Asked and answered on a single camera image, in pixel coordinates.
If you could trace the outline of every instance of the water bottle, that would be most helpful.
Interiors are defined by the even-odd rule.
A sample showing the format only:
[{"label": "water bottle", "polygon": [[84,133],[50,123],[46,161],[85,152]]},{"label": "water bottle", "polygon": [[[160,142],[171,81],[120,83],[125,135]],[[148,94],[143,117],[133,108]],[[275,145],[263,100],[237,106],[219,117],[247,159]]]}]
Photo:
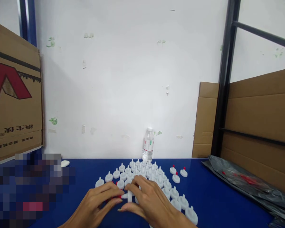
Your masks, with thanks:
[{"label": "water bottle", "polygon": [[154,133],[153,128],[148,128],[143,138],[142,160],[146,162],[152,161],[154,145]]}]

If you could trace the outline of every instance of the blue tabletop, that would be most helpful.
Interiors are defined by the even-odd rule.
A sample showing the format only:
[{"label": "blue tabletop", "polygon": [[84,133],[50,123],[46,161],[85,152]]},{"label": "blue tabletop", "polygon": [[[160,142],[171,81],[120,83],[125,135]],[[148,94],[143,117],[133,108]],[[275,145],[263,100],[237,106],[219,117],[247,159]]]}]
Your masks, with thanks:
[{"label": "blue tabletop", "polygon": [[[193,206],[198,215],[199,228],[257,227],[267,228],[272,216],[244,197],[236,190],[217,178],[203,164],[204,159],[153,159],[161,166],[166,176],[176,186],[179,194],[185,194],[189,206]],[[74,213],[86,192],[95,187],[95,182],[113,173],[123,162],[129,164],[130,159],[69,159],[70,166],[76,169],[76,184],[70,185],[69,192],[62,195],[62,200],[56,203],[54,210],[44,212],[41,219],[31,227],[56,228],[66,222]],[[175,165],[179,172],[186,167],[188,177],[180,176],[180,183],[172,181],[169,169]],[[118,212],[117,209],[127,200],[115,206],[104,218],[99,227],[145,227],[149,224],[141,217],[129,213]]]}]

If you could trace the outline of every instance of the bottle label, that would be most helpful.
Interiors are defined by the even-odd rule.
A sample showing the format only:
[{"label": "bottle label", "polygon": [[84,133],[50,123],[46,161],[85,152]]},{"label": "bottle label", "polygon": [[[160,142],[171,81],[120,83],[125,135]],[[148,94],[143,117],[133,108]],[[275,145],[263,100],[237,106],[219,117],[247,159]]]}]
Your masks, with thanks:
[{"label": "bottle label", "polygon": [[145,139],[144,140],[144,143],[143,143],[143,149],[145,151],[152,151],[153,150],[153,144],[154,144],[154,140],[148,140],[148,139]]}]

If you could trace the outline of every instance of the hand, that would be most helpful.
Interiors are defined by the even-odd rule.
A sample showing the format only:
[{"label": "hand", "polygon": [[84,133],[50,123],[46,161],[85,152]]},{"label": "hand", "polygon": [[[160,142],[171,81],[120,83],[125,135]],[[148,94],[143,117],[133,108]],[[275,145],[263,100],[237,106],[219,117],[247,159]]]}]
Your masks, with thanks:
[{"label": "hand", "polygon": [[[123,195],[124,191],[112,182],[108,182],[97,188],[90,189],[74,214],[68,221],[59,228],[88,227],[96,228],[101,223],[105,215],[116,205],[122,202],[120,198],[115,196]],[[99,206],[106,200],[111,199],[102,209]]]},{"label": "hand", "polygon": [[130,190],[139,204],[126,203],[118,211],[129,211],[143,217],[154,228],[196,226],[185,215],[175,209],[154,181],[143,176],[135,176],[125,190]]}]

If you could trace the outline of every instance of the white wall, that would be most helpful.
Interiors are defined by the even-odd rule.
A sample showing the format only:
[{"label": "white wall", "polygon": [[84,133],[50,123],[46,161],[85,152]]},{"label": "white wall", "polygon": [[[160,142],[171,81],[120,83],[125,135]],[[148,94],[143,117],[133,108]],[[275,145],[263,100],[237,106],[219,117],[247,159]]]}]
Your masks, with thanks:
[{"label": "white wall", "polygon": [[0,24],[20,35],[17,0],[0,0]]},{"label": "white wall", "polygon": [[[285,38],[285,0],[242,0],[239,21]],[[231,82],[285,69],[285,47],[237,31]]]},{"label": "white wall", "polygon": [[[43,0],[35,7],[46,153],[139,157],[151,126],[163,132],[154,158],[191,157],[199,83],[218,82],[227,0]],[[49,37],[55,47],[46,47]]]}]

